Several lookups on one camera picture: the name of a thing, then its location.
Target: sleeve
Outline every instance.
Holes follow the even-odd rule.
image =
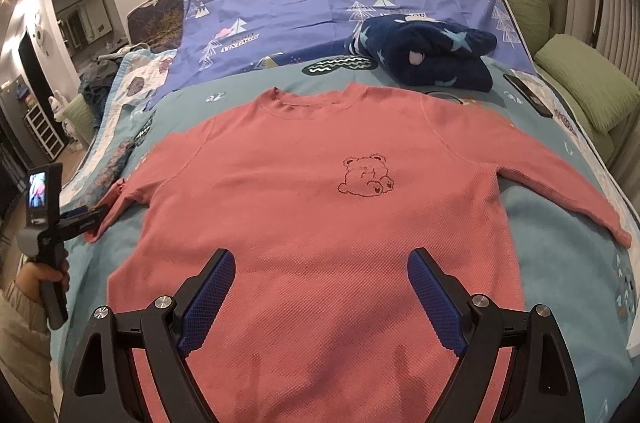
[[[53,423],[50,334],[44,308],[11,283],[0,295],[0,370],[35,423]]]
[[[474,105],[422,98],[431,129],[459,157],[491,165],[501,176],[522,183],[558,206],[583,213],[609,229],[629,248],[631,236],[620,226],[607,199],[569,163],[515,127],[499,112]]]
[[[151,205],[158,188],[178,174],[197,154],[207,140],[212,120],[197,125],[186,133],[170,134],[145,155],[127,180],[111,185],[97,206],[108,204],[109,213],[95,234],[85,234],[93,243],[117,221],[134,202]]]

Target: pink sweatshirt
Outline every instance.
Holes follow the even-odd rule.
[[[227,248],[236,281],[188,358],[220,421],[422,423],[456,358],[409,284],[409,252],[424,246],[471,294],[524,308],[497,174],[630,245],[599,192],[495,113],[357,83],[304,98],[272,89],[167,136],[134,171],[100,227],[149,205],[108,303],[146,308]],[[507,365],[501,353],[478,421]]]

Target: blue rubber pad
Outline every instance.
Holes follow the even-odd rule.
[[[236,261],[226,252],[211,271],[182,317],[178,349],[183,356],[201,348],[236,276]]]
[[[460,358],[465,354],[467,346],[460,312],[417,251],[409,254],[406,267],[409,282],[418,295],[418,300],[427,313],[440,343]]]

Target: camera screen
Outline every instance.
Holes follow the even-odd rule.
[[[47,174],[40,172],[29,176],[29,207],[43,208],[47,204]]]

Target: hand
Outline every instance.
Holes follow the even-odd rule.
[[[66,261],[69,253],[65,250],[65,260],[60,265],[60,271],[42,263],[28,262],[22,268],[18,276],[15,278],[15,286],[29,300],[42,304],[40,298],[40,282],[49,280],[51,282],[62,283],[62,288],[69,291],[69,263]]]

